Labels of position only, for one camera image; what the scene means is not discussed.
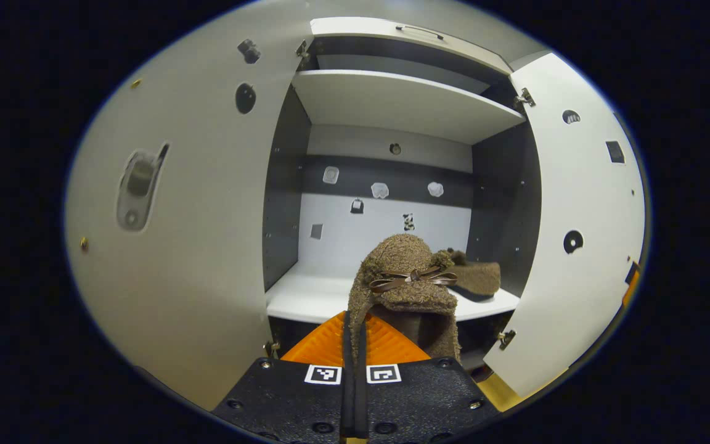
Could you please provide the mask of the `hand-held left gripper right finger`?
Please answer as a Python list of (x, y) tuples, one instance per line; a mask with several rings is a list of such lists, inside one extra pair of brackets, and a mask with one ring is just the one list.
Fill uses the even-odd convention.
[(369, 315), (353, 366), (353, 435), (369, 443), (436, 443), (494, 422), (498, 408), (451, 356), (431, 358)]

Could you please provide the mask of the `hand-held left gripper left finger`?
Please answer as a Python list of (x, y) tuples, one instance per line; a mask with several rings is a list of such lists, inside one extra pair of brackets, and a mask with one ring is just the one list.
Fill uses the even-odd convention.
[(341, 364), (259, 358), (213, 415), (271, 443), (345, 443), (353, 422), (357, 366), (347, 332), (349, 312), (332, 321)]

